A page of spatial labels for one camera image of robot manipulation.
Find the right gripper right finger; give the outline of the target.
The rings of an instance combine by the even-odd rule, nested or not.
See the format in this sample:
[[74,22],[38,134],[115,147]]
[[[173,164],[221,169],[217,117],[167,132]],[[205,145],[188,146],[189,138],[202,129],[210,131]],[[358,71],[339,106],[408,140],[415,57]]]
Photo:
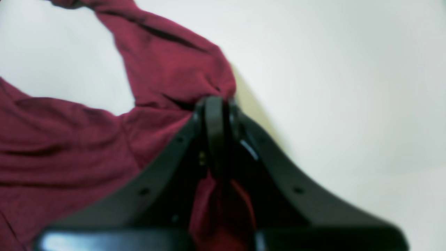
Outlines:
[[270,135],[228,102],[236,157],[232,177],[247,192],[252,251],[407,251],[402,231],[327,191]]

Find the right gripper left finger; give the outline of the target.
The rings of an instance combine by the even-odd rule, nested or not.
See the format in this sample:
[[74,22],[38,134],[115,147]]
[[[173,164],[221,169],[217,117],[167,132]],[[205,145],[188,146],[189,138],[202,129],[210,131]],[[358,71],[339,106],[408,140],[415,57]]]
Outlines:
[[196,250],[188,227],[198,184],[214,165],[212,131],[223,133],[223,99],[217,96],[199,101],[191,119],[137,177],[50,224],[34,250]]

